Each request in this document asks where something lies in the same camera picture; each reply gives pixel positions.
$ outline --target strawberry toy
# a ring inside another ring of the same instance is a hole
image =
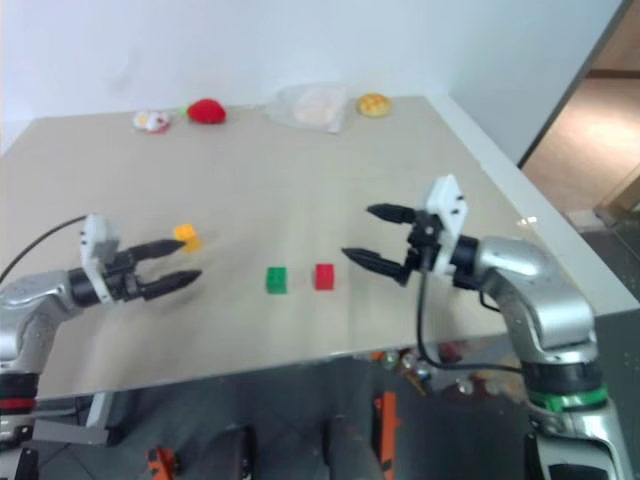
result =
[[[215,100],[203,98],[187,108],[187,116],[197,123],[222,123],[227,112]]]

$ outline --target table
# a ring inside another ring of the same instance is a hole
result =
[[[149,303],[100,306],[65,323],[40,384],[53,398],[267,368],[414,342],[417,277],[407,288],[350,263],[362,246],[402,260],[407,227],[365,213],[378,202],[417,205],[430,179],[454,173],[470,205],[468,235],[544,244],[458,136],[421,97],[391,116],[354,116],[339,135],[231,109],[219,126],[176,119],[164,135],[132,131],[129,114],[42,119],[3,162],[2,263],[50,226],[101,212],[122,247],[192,223],[203,248],[139,270],[145,278],[201,268],[191,287]],[[77,229],[47,240],[11,278],[79,263]],[[336,290],[316,292],[316,263],[333,263]],[[286,266],[289,293],[265,292]],[[425,337],[504,332],[477,295],[430,281]]]

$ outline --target yellow block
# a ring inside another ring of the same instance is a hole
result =
[[[202,243],[198,238],[198,234],[196,233],[196,229],[189,223],[175,227],[173,229],[173,236],[176,237],[176,240],[186,243],[182,248],[187,253],[195,252],[202,246]]]
[[[391,99],[380,93],[367,93],[358,99],[356,107],[365,117],[384,117],[391,111]]]

